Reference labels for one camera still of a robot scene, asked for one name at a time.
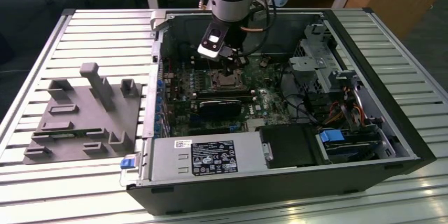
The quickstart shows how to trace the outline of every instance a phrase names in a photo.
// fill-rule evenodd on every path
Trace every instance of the white sticker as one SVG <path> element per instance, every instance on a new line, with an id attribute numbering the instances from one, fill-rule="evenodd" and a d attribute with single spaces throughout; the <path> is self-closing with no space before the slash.
<path id="1" fill-rule="evenodd" d="M 176 140 L 174 148 L 189 148 L 192 140 Z"/>

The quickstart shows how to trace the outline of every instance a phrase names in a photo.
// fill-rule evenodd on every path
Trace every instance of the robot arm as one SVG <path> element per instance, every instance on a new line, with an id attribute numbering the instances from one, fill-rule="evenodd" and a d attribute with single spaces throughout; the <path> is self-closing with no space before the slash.
<path id="1" fill-rule="evenodd" d="M 208 26 L 197 49 L 198 53 L 205 58 L 218 61 L 224 48 L 230 48 L 233 50 L 241 48 L 246 32 L 249 32 L 249 29 L 241 30 L 241 27 L 246 27 L 248 25 L 252 1 L 253 0 L 210 1 L 213 21 Z M 274 0 L 276 6 L 282 6 L 285 2 L 286 0 Z"/>

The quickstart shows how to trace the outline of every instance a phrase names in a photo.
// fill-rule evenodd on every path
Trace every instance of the motherboard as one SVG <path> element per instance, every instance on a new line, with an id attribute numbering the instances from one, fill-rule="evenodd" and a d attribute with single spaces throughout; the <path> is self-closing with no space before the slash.
<path id="1" fill-rule="evenodd" d="M 216 62 L 201 63 L 182 62 L 176 74 L 165 75 L 172 136 L 250 132 L 290 123 L 278 93 L 280 63 L 252 56 L 248 65 L 228 74 Z"/>

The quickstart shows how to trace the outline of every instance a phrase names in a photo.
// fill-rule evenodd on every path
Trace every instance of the metal bracket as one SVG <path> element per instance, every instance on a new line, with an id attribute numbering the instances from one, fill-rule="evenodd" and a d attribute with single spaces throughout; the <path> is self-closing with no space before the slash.
<path id="1" fill-rule="evenodd" d="M 169 17 L 166 18 L 166 10 L 154 10 L 150 13 L 149 24 L 153 31 L 160 31 L 164 27 L 168 26 L 165 22 Z"/>

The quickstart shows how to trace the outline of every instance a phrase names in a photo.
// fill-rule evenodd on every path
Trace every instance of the warning label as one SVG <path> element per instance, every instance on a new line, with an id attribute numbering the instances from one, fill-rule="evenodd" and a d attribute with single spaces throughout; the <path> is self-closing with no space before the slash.
<path id="1" fill-rule="evenodd" d="M 233 141 L 190 144 L 190 161 L 194 176 L 236 173 Z"/>

